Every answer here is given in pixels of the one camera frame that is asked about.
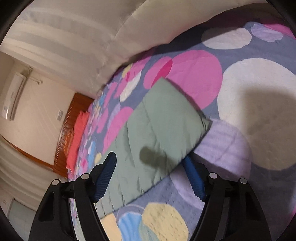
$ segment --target wooden trim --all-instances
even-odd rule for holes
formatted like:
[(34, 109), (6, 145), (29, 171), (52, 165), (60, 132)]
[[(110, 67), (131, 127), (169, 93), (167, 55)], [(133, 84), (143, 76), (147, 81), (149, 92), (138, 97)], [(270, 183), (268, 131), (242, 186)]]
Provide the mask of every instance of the wooden trim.
[(54, 167), (53, 165), (51, 165), (51, 164), (49, 164), (49, 163), (47, 163), (47, 162), (45, 162), (45, 161), (42, 161), (42, 160), (40, 160), (40, 159), (38, 159), (38, 158), (36, 158), (36, 157), (30, 155), (29, 153), (23, 151), (22, 149), (19, 149), (17, 146), (13, 145), (10, 141), (8, 141), (8, 140), (6, 140), (6, 141), (7, 141), (7, 142), (8, 142), (8, 143), (9, 143), (14, 149), (16, 149), (18, 152), (20, 152), (21, 154), (23, 154), (25, 157), (29, 158), (31, 161), (37, 162), (38, 164), (41, 164), (41, 165), (43, 165), (43, 166), (47, 166), (47, 167), (53, 169), (53, 167)]
[(93, 101), (93, 99), (87, 96), (75, 93), (69, 106), (59, 135), (53, 165), (53, 171), (63, 177), (68, 177), (68, 170), (66, 169), (67, 158), (63, 150), (66, 133), (69, 131), (69, 129), (74, 128), (79, 112), (87, 111)]

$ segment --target wooden headboard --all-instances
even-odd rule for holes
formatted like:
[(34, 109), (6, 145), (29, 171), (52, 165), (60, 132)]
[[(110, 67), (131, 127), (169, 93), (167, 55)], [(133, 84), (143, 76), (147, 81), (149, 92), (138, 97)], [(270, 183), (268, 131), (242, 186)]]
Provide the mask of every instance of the wooden headboard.
[(79, 93), (75, 93), (66, 114), (61, 132), (59, 134), (59, 140), (57, 143), (57, 149), (54, 157), (53, 171), (63, 177), (68, 177), (68, 170), (66, 169), (66, 155), (63, 150), (66, 133), (74, 128), (75, 121), (80, 111), (87, 111), (88, 107), (94, 100)]

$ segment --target wall switch plate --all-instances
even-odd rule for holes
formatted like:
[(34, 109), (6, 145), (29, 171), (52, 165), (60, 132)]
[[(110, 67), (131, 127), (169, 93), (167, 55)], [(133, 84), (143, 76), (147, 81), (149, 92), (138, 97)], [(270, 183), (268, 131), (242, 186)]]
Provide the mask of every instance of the wall switch plate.
[(59, 113), (57, 114), (57, 120), (60, 121), (62, 119), (64, 112), (62, 110), (59, 111)]

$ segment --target air conditioner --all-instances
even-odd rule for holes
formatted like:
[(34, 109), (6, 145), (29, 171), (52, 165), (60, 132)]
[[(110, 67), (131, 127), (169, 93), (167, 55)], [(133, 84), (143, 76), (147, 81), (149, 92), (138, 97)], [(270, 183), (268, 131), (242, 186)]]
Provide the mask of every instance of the air conditioner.
[(16, 73), (8, 88), (4, 105), (2, 108), (1, 116), (7, 120), (13, 120), (15, 117), (15, 111), (20, 99), (20, 95), (25, 86), (27, 78), (19, 73)]

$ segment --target green blanket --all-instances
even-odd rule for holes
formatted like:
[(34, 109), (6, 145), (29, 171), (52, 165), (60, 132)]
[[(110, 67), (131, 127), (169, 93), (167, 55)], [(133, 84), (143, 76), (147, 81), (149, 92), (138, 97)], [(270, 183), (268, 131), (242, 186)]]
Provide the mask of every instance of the green blanket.
[(100, 218), (127, 205), (166, 177), (196, 146), (210, 120), (172, 84), (158, 80), (131, 114), (108, 151), (117, 165), (103, 198)]

